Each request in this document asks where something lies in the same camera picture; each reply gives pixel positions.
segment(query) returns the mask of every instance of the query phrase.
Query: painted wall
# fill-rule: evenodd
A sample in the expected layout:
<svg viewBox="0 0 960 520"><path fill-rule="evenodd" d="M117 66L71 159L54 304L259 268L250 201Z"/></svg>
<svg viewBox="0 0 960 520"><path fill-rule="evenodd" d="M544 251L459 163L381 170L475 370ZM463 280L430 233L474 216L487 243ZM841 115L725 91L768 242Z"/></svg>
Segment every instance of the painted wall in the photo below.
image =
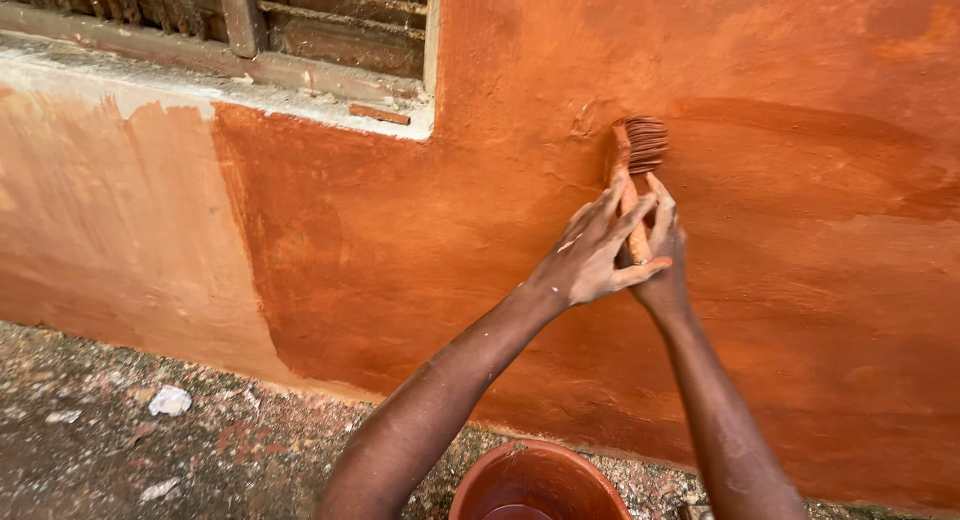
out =
<svg viewBox="0 0 960 520"><path fill-rule="evenodd" d="M3 74L2 316L388 394L597 194L610 123L660 115L695 305L790 476L960 509L960 0L444 0L442 19L426 143ZM558 319L474 419L692 462L626 295Z"/></svg>

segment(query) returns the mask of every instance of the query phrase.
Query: person's left hand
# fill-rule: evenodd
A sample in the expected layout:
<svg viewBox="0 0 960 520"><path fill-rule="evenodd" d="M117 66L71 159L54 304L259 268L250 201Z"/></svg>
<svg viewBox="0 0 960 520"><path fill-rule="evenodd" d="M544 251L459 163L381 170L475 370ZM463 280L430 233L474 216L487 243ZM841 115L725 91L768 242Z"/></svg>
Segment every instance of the person's left hand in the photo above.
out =
<svg viewBox="0 0 960 520"><path fill-rule="evenodd" d="M669 257L656 257L642 265L615 268L624 240L657 203L653 193L641 196L636 207L610 227L625 183L618 178L612 188L570 218L553 250L523 282L525 286L566 297L568 306L582 305L647 280L673 263Z"/></svg>

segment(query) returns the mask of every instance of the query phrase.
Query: brush bristles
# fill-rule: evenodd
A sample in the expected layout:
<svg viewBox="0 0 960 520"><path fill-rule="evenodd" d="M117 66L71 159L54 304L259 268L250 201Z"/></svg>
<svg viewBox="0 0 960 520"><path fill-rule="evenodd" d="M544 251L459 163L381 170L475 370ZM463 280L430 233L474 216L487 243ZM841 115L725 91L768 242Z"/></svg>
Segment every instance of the brush bristles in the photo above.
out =
<svg viewBox="0 0 960 520"><path fill-rule="evenodd" d="M666 146L666 124L652 116L632 116L624 120L630 138L630 174L647 173L660 167Z"/></svg>

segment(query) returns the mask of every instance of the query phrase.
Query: wooden brush handle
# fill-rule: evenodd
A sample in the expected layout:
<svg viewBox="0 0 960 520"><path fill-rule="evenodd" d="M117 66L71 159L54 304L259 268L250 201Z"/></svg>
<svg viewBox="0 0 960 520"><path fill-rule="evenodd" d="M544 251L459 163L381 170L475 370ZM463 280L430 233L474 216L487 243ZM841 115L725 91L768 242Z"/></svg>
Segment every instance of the wooden brush handle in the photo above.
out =
<svg viewBox="0 0 960 520"><path fill-rule="evenodd" d="M627 129L624 121L618 120L613 123L614 146L610 152L610 158L607 166L609 176L608 184L613 183L617 176L626 179L626 187L623 188L623 196L620 198L620 204L617 207L617 215L623 216L630 212L637 203L640 202L640 196L637 194L637 186L630 176L630 138L627 137ZM650 244L647 242L647 232L643 224L630 233L627 238L627 248L633 255L633 263L641 264L653 258L650 252Z"/></svg>

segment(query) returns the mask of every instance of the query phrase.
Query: dirt ground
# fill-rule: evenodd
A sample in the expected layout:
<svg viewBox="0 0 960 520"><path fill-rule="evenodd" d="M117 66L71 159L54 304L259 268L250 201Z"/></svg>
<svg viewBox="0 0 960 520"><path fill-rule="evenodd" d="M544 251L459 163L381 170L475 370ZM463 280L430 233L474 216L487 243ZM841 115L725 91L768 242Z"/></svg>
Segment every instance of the dirt ground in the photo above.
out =
<svg viewBox="0 0 960 520"><path fill-rule="evenodd" d="M374 408L2 321L0 361L4 519L309 518L337 453ZM164 384L190 393L185 414L150 415ZM73 422L69 411L79 411ZM446 518L470 465L510 439L464 429L403 517ZM691 473L583 455L635 518L671 520L679 506L708 502ZM169 492L144 499L163 483ZM824 520L893 518L880 507L807 507Z"/></svg>

